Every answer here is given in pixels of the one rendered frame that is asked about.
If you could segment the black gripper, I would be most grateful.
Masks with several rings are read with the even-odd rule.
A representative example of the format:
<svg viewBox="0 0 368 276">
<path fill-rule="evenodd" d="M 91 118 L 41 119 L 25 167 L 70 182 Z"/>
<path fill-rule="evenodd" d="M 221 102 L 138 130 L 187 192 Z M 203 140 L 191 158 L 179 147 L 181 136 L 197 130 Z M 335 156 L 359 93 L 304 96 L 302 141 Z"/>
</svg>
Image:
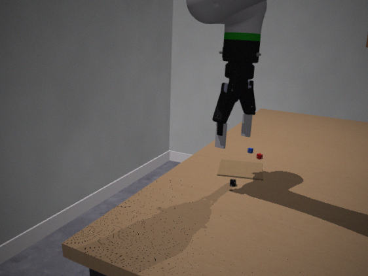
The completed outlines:
<svg viewBox="0 0 368 276">
<path fill-rule="evenodd" d="M 213 121 L 217 122 L 215 132 L 215 147 L 217 148 L 225 149 L 227 136 L 226 123 L 238 99 L 244 112 L 241 136 L 250 137 L 251 135 L 252 116 L 255 115 L 256 111 L 253 80 L 250 80 L 253 79 L 254 69 L 254 65 L 235 65 L 229 63 L 225 65 L 225 77 L 229 78 L 229 83 L 222 83 L 221 93 L 213 114 Z"/>
</svg>

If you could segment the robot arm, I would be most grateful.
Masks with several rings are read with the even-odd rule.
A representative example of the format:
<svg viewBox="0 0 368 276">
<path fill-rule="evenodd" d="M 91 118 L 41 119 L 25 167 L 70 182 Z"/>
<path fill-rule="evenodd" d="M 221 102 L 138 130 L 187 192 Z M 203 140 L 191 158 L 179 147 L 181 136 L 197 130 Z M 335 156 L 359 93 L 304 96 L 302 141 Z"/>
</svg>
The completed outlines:
<svg viewBox="0 0 368 276">
<path fill-rule="evenodd" d="M 225 25 L 223 61 L 235 65 L 259 62 L 267 0 L 186 0 L 186 3 L 199 22 Z"/>
</svg>

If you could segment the tan square mat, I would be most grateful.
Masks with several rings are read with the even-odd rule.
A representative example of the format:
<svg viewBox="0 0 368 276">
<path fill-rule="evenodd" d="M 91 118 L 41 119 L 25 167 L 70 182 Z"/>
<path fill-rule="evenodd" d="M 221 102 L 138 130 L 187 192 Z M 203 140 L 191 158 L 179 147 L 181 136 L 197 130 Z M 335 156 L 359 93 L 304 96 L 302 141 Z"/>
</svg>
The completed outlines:
<svg viewBox="0 0 368 276">
<path fill-rule="evenodd" d="M 256 162 L 221 159 L 217 175 L 263 181 L 263 165 Z"/>
</svg>

